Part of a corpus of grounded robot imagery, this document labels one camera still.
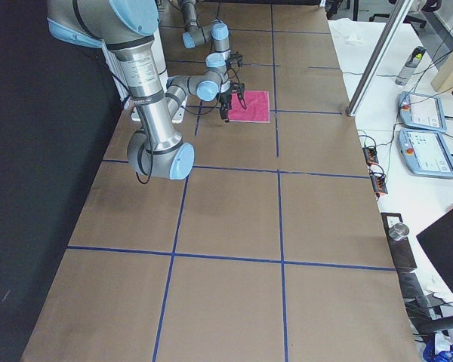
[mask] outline pink towel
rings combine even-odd
[[[244,92],[247,109],[243,109],[238,97],[232,97],[232,110],[228,114],[231,122],[270,122],[269,92],[265,90],[246,90]]]

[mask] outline blue-framed tablet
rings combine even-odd
[[[453,179],[453,157],[442,133],[403,128],[398,141],[406,166],[414,175]]]
[[[402,92],[398,104],[399,116],[406,127],[446,132],[445,113],[439,97]]]

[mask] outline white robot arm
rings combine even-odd
[[[48,23],[55,38],[90,48],[101,48],[103,40],[118,59],[142,124],[128,146],[130,165],[143,175],[187,177],[194,149],[171,119],[187,95],[210,101],[230,88],[225,24],[211,26],[214,38],[221,38],[215,47],[222,51],[207,57],[205,74],[173,77],[165,94],[151,51],[159,24],[154,0],[48,0]]]

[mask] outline white table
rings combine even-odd
[[[384,23],[353,22],[348,19],[329,22],[349,98],[352,97],[361,78],[361,75],[357,73],[364,71],[384,25]],[[412,27],[402,24],[394,43],[391,44],[378,68],[377,74],[396,76],[408,55],[418,45],[422,44]],[[417,72],[426,69],[430,64],[431,59],[425,54]],[[430,84],[436,73],[436,67],[428,70],[416,91],[422,94],[436,94],[437,92]],[[396,85],[395,77],[375,76],[368,95],[356,115],[358,129],[373,137],[377,143],[389,142],[393,135],[393,125],[398,112],[397,97],[402,91],[411,90],[420,76],[413,75],[405,87]],[[451,92],[441,94],[440,97],[445,114],[453,116]],[[447,120],[447,126],[447,133],[453,135],[453,121]],[[387,177],[389,194],[382,196],[377,203],[379,211],[401,213],[405,224],[410,228],[409,241],[418,265],[416,274],[423,289],[427,292],[438,292],[437,296],[445,300],[453,300],[449,288],[424,254],[416,238],[419,232],[443,216],[453,205],[453,179],[412,176],[399,154],[397,146],[399,127],[396,126],[395,141],[392,144],[391,152],[389,146],[381,146],[377,150],[381,166],[386,171],[389,169]],[[445,141],[450,153],[453,153],[453,140],[445,137]]]

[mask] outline black monitor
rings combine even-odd
[[[423,230],[418,241],[453,292],[453,209]]]

